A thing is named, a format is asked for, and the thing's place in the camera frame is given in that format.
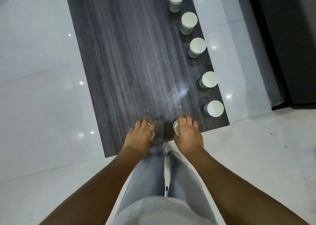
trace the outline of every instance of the denim pants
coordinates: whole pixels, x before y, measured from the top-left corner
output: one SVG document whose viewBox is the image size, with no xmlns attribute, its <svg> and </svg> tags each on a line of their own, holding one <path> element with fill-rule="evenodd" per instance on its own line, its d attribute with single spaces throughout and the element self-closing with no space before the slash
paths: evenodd
<svg viewBox="0 0 316 225">
<path fill-rule="evenodd" d="M 152 147 L 137 164 L 116 214 L 145 197 L 165 196 L 165 156 L 165 149 L 161 144 Z M 185 201 L 196 214 L 216 225 L 214 213 L 194 171 L 174 152 L 169 152 L 168 156 L 170 161 L 168 197 Z"/>
</svg>

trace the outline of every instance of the white shirt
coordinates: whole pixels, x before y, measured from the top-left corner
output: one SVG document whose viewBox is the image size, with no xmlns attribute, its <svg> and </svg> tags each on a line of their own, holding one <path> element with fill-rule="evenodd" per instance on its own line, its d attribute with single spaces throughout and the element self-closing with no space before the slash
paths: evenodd
<svg viewBox="0 0 316 225">
<path fill-rule="evenodd" d="M 111 225 L 214 225 L 200 217 L 182 200 L 151 196 L 141 199 L 121 211 Z"/>
</svg>

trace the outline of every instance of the person's right hand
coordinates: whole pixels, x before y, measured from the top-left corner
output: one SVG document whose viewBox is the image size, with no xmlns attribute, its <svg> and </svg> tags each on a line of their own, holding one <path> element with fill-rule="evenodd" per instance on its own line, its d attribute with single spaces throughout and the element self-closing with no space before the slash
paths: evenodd
<svg viewBox="0 0 316 225">
<path fill-rule="evenodd" d="M 174 141 L 180 152 L 187 155 L 199 148 L 204 148 L 203 137 L 198 130 L 198 122 L 192 120 L 191 116 L 186 116 L 186 124 L 183 117 L 178 117 L 179 136 L 174 136 Z"/>
</svg>

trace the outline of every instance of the leg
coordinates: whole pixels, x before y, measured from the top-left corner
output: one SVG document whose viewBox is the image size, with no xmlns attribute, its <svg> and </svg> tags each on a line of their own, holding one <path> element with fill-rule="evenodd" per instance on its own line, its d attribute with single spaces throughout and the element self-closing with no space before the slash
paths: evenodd
<svg viewBox="0 0 316 225">
<path fill-rule="evenodd" d="M 165 195 L 165 154 L 163 144 L 152 147 L 136 165 L 116 214 L 145 197 Z"/>
<path fill-rule="evenodd" d="M 198 177 L 175 152 L 168 152 L 167 156 L 170 159 L 171 178 L 168 197 L 185 201 L 197 215 L 217 224 Z"/>
</svg>

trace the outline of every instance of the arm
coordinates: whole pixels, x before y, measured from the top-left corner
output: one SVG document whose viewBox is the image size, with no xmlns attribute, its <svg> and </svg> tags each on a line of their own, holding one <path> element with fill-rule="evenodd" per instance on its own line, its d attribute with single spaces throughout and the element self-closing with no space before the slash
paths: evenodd
<svg viewBox="0 0 316 225">
<path fill-rule="evenodd" d="M 116 158 L 60 204 L 41 225 L 104 225 L 125 181 L 150 148 L 157 123 L 149 129 L 147 124 L 147 119 L 143 123 L 137 121 Z"/>
<path fill-rule="evenodd" d="M 176 145 L 203 179 L 227 225 L 308 225 L 281 203 L 217 162 L 204 150 L 198 123 L 190 116 L 186 117 L 186 122 L 178 118 Z"/>
</svg>

